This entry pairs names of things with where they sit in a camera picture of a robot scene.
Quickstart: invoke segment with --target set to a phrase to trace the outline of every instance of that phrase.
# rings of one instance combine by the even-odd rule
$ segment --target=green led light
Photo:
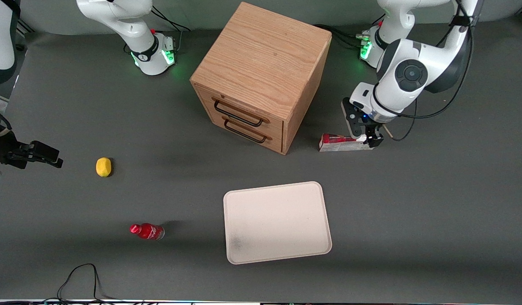
[[[131,56],[133,57],[133,60],[135,60],[135,66],[138,67],[137,58],[135,58],[135,56],[133,55],[133,52],[131,52]]]
[[[368,55],[370,54],[370,50],[372,49],[372,43],[368,42],[365,46],[361,49],[361,58],[366,59],[368,58]]]
[[[166,63],[170,66],[174,64],[174,52],[161,50],[161,54],[165,57]]]

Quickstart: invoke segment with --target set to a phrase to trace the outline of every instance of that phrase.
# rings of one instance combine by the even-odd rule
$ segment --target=white tray
[[[246,264],[327,254],[332,249],[317,182],[230,191],[224,196],[226,254]]]

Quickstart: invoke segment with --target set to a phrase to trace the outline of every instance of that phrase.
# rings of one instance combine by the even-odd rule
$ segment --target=gray table surface
[[[411,37],[435,43],[446,28]],[[117,35],[31,37],[7,116],[19,140],[52,145],[65,163],[0,166],[0,298],[53,297],[91,262],[121,299],[522,304],[522,19],[480,23],[454,105],[374,151],[318,152],[322,133],[346,133],[342,97],[375,82],[333,43],[287,156],[210,123],[189,77],[217,35],[185,33],[176,66],[156,77]],[[451,95],[425,93],[418,111]],[[95,173],[103,156],[111,178]],[[323,186],[332,251],[230,264],[223,195],[302,181]],[[167,235],[140,240],[135,222]],[[89,299],[91,285],[79,270],[64,296]]]

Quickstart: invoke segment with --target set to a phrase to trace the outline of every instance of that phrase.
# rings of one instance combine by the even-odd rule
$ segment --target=wall
[[[154,0],[169,19],[191,29],[223,28],[241,0]],[[282,15],[307,23],[350,25],[368,23],[383,11],[374,0],[249,0]],[[522,0],[485,0],[481,20],[493,21],[513,15],[522,7]],[[75,0],[22,0],[22,19],[36,31],[80,35],[112,33],[106,26],[87,19],[78,10]],[[453,4],[414,11],[418,23],[447,23]],[[153,14],[146,16],[148,26],[160,30],[171,27]]]

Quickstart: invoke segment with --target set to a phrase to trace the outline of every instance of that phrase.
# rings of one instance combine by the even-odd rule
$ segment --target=wooden cabinet
[[[242,2],[190,81],[214,124],[286,154],[330,41],[328,31]]]

